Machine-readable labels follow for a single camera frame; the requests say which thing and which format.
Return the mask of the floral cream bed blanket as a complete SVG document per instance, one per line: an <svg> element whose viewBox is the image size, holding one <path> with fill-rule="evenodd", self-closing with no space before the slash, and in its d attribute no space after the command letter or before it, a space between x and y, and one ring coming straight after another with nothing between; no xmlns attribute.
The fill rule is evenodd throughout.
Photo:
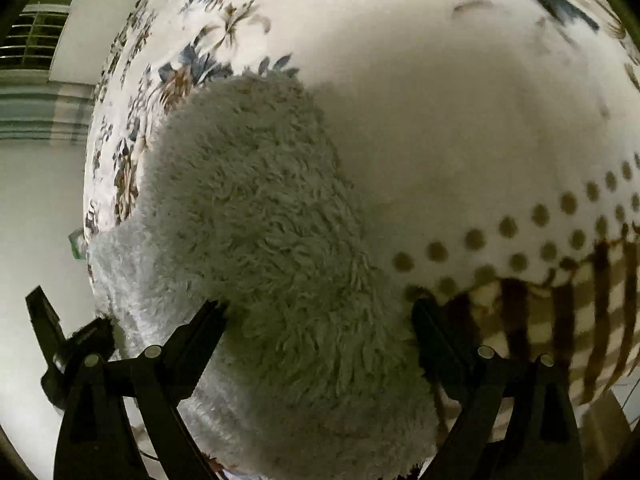
<svg viewBox="0 0 640 480"><path fill-rule="evenodd" d="M423 378L422 292L448 334L550 356L574 408L638 365L639 55L604 0L141 0L88 134L94 296L90 242L134 211L162 122L271 72L321 112ZM436 441L461 406L428 386Z"/></svg>

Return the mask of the window with curtain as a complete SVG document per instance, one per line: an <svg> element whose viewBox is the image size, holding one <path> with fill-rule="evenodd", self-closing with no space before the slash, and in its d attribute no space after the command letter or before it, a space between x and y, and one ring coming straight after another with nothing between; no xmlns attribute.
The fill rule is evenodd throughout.
<svg viewBox="0 0 640 480"><path fill-rule="evenodd" d="M1 139L84 145L93 88L50 79L73 0L1 0Z"/></svg>

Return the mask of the grey fluffy fleece pant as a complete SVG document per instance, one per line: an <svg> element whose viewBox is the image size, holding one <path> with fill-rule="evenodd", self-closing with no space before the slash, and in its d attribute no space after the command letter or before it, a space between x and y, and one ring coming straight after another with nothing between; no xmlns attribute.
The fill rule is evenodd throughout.
<svg viewBox="0 0 640 480"><path fill-rule="evenodd" d="M160 125L134 211L89 245L122 356L208 300L228 325L180 414L224 466L393 479L437 425L400 288L370 263L312 96L271 72L210 82Z"/></svg>

